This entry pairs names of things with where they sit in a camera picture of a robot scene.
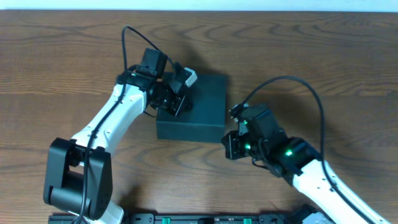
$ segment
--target green light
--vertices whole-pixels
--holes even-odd
[[[285,153],[286,156],[291,156],[292,154],[293,152],[290,149]]]

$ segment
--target wooden table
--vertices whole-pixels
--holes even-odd
[[[326,110],[326,159],[365,202],[398,222],[398,15],[338,12],[0,12],[0,223],[44,223],[47,151],[110,96],[129,24],[198,73],[229,76],[228,105],[279,75],[306,79]],[[129,64],[148,45],[127,35]],[[318,147],[311,94],[282,81],[260,91],[289,135]],[[226,132],[234,124],[228,120]],[[309,200],[221,144],[156,140],[140,116],[113,163],[113,200],[159,213],[294,210]]]

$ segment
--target black cube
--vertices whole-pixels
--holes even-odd
[[[193,108],[172,116],[158,110],[157,139],[221,143],[225,129],[227,77],[198,75],[187,93]]]

